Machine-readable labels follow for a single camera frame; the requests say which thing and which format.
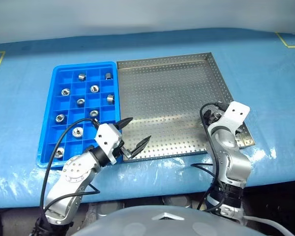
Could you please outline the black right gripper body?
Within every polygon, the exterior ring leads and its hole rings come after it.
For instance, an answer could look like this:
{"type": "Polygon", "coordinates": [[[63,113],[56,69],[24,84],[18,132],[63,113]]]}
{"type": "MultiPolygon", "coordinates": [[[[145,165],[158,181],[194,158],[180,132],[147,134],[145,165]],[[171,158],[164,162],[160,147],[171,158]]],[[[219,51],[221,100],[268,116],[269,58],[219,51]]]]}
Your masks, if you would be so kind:
{"type": "Polygon", "coordinates": [[[217,122],[222,117],[222,114],[218,111],[213,112],[212,110],[206,111],[206,123],[217,122]]]}

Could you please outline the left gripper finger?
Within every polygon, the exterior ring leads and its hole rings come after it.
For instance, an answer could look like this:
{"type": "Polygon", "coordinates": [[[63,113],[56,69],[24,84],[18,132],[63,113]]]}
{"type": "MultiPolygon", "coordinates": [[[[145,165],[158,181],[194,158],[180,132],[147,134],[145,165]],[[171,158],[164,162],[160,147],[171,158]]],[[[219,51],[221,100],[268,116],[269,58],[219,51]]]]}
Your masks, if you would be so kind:
{"type": "Polygon", "coordinates": [[[151,136],[148,136],[141,140],[135,147],[134,150],[131,152],[131,156],[137,156],[144,148],[147,146],[148,142],[150,141],[151,136]]]}
{"type": "Polygon", "coordinates": [[[132,117],[129,117],[129,118],[124,118],[118,122],[116,122],[114,124],[114,127],[117,129],[117,130],[122,130],[124,127],[126,127],[131,121],[133,120],[132,117]]]}

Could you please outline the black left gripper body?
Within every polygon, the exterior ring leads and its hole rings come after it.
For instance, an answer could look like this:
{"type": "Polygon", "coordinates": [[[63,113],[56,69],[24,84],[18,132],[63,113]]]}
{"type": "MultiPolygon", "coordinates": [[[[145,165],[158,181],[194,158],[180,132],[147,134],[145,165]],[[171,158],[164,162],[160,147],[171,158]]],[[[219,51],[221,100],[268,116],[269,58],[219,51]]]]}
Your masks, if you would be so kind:
{"type": "Polygon", "coordinates": [[[114,157],[119,158],[120,156],[125,155],[127,159],[132,159],[132,153],[130,150],[124,147],[124,141],[121,140],[118,146],[114,149],[114,157]]]}

